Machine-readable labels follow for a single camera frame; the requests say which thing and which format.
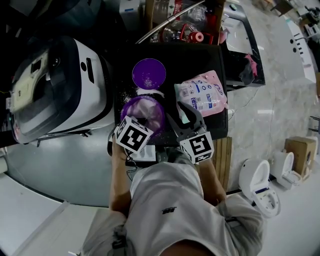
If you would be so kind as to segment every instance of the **white marker cube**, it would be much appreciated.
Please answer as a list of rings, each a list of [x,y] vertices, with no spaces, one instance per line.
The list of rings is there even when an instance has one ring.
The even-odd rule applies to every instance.
[[[125,149],[139,153],[154,132],[129,116],[125,116],[115,130],[115,141]]]
[[[211,158],[215,151],[209,131],[180,141],[180,147],[193,164]]]

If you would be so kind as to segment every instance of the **wooden pallet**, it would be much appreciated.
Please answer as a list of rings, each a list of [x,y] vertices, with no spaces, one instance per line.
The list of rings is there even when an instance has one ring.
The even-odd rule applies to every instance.
[[[228,188],[229,171],[231,163],[232,138],[220,138],[213,141],[214,154],[212,162],[219,181],[225,191]]]

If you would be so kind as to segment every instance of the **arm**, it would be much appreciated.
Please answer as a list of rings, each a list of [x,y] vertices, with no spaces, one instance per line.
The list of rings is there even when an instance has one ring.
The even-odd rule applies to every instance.
[[[199,176],[205,201],[216,206],[227,198],[211,159],[199,163]]]
[[[112,179],[110,188],[109,207],[113,211],[121,212],[128,217],[131,194],[126,172],[126,159],[124,148],[116,143],[113,137],[112,143]]]

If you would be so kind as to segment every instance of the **white toilet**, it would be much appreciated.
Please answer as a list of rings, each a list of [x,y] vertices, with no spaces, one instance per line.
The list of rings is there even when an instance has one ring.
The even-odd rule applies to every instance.
[[[271,160],[270,173],[276,178],[276,181],[291,190],[299,186],[303,179],[301,175],[294,170],[294,153],[276,152]]]
[[[241,167],[239,186],[265,217],[272,218],[280,213],[280,200],[277,193],[269,188],[269,174],[270,164],[267,160],[248,159]]]

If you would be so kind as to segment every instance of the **metal rod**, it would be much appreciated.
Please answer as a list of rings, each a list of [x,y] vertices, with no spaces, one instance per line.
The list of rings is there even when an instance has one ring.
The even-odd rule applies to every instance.
[[[169,18],[167,18],[164,22],[162,22],[161,24],[159,24],[158,26],[156,26],[155,28],[153,28],[152,30],[150,30],[148,33],[146,33],[143,37],[141,37],[136,44],[140,44],[142,43],[144,40],[146,40],[148,37],[150,37],[153,33],[157,32],[158,30],[160,30],[161,28],[163,28],[164,26],[166,26],[167,24],[173,22],[176,18],[178,18],[179,16],[181,16],[182,14],[190,11],[191,9],[195,8],[196,6],[204,3],[206,0],[201,0],[200,2],[197,2],[191,6],[189,6],[186,9],[183,9],[182,11],[178,12],[177,14],[174,14],[172,16],[170,16]]]

